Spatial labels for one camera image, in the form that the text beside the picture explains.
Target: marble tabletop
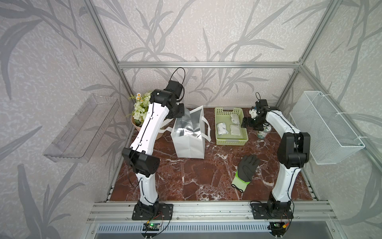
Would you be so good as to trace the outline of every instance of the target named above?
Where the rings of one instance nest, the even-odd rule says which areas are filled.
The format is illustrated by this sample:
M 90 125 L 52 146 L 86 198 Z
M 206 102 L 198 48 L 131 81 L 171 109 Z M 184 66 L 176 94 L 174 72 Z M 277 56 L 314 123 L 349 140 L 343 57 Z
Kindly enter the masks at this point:
M 243 108 L 248 114 L 249 108 Z M 184 200 L 267 200 L 272 191 L 279 169 L 277 148 L 280 136 L 272 131 L 264 140 L 256 136 L 256 131 L 248 128 L 248 142 L 244 146 L 216 145 L 214 108 L 205 108 L 204 116 L 211 126 L 211 142 L 206 141 L 204 159 L 177 158 L 170 132 L 156 140 L 153 156 L 160 158 L 155 175 L 160 201 Z M 133 134 L 132 141 L 138 132 Z M 241 193 L 231 186 L 237 165 L 244 155 L 256 154 L 260 165 L 252 182 Z M 139 187 L 130 185 L 127 166 L 123 162 L 115 183 L 111 201 L 137 201 Z M 130 180 L 134 185 L 137 179 L 131 167 Z M 293 200 L 312 200 L 308 187 L 301 175 L 297 176 L 292 191 Z

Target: artificial flower bouquet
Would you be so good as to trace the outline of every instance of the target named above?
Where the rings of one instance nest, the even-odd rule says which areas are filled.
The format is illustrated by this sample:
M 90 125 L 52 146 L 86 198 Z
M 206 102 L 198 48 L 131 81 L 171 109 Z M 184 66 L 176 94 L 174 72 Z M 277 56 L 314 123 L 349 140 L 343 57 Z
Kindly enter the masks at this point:
M 144 95 L 137 93 L 136 96 L 130 97 L 130 99 L 136 100 L 134 110 L 131 115 L 133 115 L 134 123 L 138 127 L 142 126 L 143 121 L 146 119 L 147 111 L 149 110 L 150 98 L 151 92 L 147 92 Z

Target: white paper bag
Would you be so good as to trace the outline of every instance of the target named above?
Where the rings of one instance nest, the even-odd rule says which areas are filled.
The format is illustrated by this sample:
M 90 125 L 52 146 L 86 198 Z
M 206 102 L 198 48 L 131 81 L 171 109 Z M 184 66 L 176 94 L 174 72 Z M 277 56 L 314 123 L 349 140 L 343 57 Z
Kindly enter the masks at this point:
M 205 125 L 208 125 L 208 133 L 205 134 Z M 171 138 L 174 143 L 178 158 L 199 158 L 204 159 L 206 140 L 211 141 L 211 127 L 204 117 L 203 106 L 188 112 L 185 109 L 185 116 L 175 120 L 174 127 L 167 127 L 160 130 L 171 131 Z

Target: green plastic basket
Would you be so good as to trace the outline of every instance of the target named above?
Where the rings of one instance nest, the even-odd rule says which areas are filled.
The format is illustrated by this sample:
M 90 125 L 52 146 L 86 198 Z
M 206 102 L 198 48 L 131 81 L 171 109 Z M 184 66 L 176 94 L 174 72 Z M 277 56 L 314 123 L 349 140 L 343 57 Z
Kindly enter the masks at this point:
M 240 125 L 243 121 L 244 114 L 241 108 L 233 108 L 233 111 L 223 111 L 223 108 L 215 108 L 215 128 L 218 123 L 224 122 L 227 131 L 230 131 L 230 125 L 232 125 L 231 114 L 237 114 L 240 119 Z M 218 135 L 217 130 L 215 130 L 216 144 L 217 145 L 237 145 L 243 146 L 248 141 L 248 133 L 246 128 L 241 128 L 241 135 L 231 135 L 231 133 L 226 135 Z

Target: green glove cuff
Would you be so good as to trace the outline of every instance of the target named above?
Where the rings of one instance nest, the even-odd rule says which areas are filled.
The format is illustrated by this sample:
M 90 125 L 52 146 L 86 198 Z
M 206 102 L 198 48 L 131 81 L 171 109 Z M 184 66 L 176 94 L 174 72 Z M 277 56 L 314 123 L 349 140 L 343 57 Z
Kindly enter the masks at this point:
M 248 184 L 251 182 L 244 182 L 238 177 L 238 172 L 236 171 L 235 177 L 233 178 L 232 181 L 232 187 L 236 188 L 240 192 L 244 192 L 245 188 L 247 187 Z

